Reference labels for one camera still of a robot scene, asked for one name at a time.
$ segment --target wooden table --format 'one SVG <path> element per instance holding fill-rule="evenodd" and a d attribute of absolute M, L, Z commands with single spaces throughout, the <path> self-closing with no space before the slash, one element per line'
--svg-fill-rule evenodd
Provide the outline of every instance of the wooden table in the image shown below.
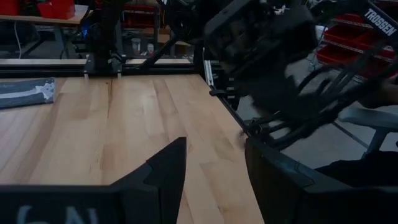
<path fill-rule="evenodd" d="M 188 139 L 178 223 L 264 223 L 241 130 L 199 75 L 56 79 L 53 105 L 0 111 L 1 184 L 110 184 Z"/>
<path fill-rule="evenodd" d="M 62 25 L 78 25 L 83 19 L 84 14 L 87 11 L 88 6 L 75 5 L 75 16 L 70 19 L 49 19 L 43 18 L 39 16 L 7 16 L 0 15 L 0 20 L 7 21 L 24 21 L 24 22 L 33 22 L 33 23 L 47 23 L 54 25 L 54 35 L 55 41 L 57 42 L 57 48 L 61 53 L 61 50 L 64 48 L 67 39 L 65 38 L 65 33 L 62 29 Z M 66 58 L 70 58 L 69 51 L 74 51 L 72 47 L 68 46 L 66 49 L 65 55 Z"/>

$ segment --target floor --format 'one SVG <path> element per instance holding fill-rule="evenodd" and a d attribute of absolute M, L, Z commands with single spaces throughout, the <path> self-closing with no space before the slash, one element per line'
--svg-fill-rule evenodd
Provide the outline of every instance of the floor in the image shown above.
<path fill-rule="evenodd" d="M 59 53 L 52 50 L 53 45 L 54 42 L 52 41 L 44 42 L 37 50 L 33 51 L 29 55 L 29 58 L 58 58 Z M 6 52 L 0 52 L 0 58 L 2 57 L 15 58 L 17 57 L 17 54 L 10 55 Z M 300 81 L 308 74 L 309 65 L 310 62 L 308 60 L 299 61 L 291 65 L 287 69 L 287 73 L 295 75 L 297 81 Z M 310 88 L 317 86 L 321 80 L 322 77 L 320 77 L 318 80 L 315 80 L 313 84 L 310 85 Z M 398 114 L 398 106 L 380 108 L 380 110 Z M 242 117 L 242 119 L 258 117 L 258 114 L 251 106 L 250 98 L 243 98 L 241 100 L 238 108 L 238 114 Z M 354 138 L 357 138 L 366 144 L 371 142 L 374 130 L 352 124 L 341 123 L 339 121 L 337 121 L 336 124 L 340 125 L 347 132 L 351 133 Z M 398 134 L 388 135 L 382 146 L 382 150 L 398 151 L 396 146 L 397 141 Z M 345 134 L 335 125 L 330 124 L 320 128 L 310 138 L 296 142 L 284 152 L 293 159 L 296 159 L 311 168 L 317 168 L 341 159 L 359 159 L 365 150 L 365 147 L 363 147 L 359 142 Z"/>

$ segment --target wooden tabletop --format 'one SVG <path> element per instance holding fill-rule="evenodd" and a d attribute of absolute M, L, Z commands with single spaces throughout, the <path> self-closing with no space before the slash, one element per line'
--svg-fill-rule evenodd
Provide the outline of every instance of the wooden tabletop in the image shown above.
<path fill-rule="evenodd" d="M 88 6 L 82 5 L 75 5 L 75 16 L 70 19 L 49 19 L 43 18 L 39 16 L 7 16 L 7 15 L 0 15 L 0 20 L 9 20 L 9 21 L 27 21 L 27 22 L 44 22 L 44 23 L 51 23 L 51 24 L 73 24 L 78 25 L 80 24 L 81 19 L 83 18 L 84 14 L 87 11 Z"/>
<path fill-rule="evenodd" d="M 188 140 L 178 223 L 264 223 L 241 128 L 199 75 L 58 78 L 52 105 L 0 111 L 0 184 L 103 184 Z"/>

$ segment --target workbench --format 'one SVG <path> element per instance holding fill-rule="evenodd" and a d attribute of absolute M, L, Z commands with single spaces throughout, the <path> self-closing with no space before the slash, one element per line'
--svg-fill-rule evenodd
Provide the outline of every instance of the workbench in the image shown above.
<path fill-rule="evenodd" d="M 51 24 L 54 26 L 54 36 L 55 41 L 57 42 L 57 50 L 61 52 L 61 50 L 65 47 L 67 43 L 67 38 L 65 37 L 65 33 L 63 31 L 62 26 L 65 25 L 79 25 L 81 20 L 83 19 L 84 14 L 87 11 L 88 6 L 82 5 L 75 5 L 75 16 L 70 19 L 51 19 L 51 18 L 44 18 L 40 16 L 8 16 L 8 15 L 0 15 L 0 21 L 23 21 L 23 22 L 33 22 L 33 23 L 44 23 L 44 24 Z M 34 48 L 30 48 L 24 55 L 29 54 L 33 51 L 36 47 L 40 44 L 35 44 Z M 65 56 L 66 58 L 70 58 L 70 52 L 74 51 L 72 46 L 67 46 L 65 49 Z"/>
<path fill-rule="evenodd" d="M 0 111 L 0 184 L 108 185 L 186 136 L 178 223 L 264 223 L 241 128 L 209 90 L 199 75 L 56 78 L 54 104 Z"/>

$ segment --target gray chair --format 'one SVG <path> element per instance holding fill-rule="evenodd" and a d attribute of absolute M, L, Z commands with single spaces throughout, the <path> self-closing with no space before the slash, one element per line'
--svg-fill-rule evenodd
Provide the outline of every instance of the gray chair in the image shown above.
<path fill-rule="evenodd" d="M 376 130 L 362 159 L 369 153 L 380 150 L 389 133 L 398 133 L 398 116 L 392 113 L 362 108 L 347 108 L 340 113 L 339 120 L 344 123 L 352 123 Z"/>

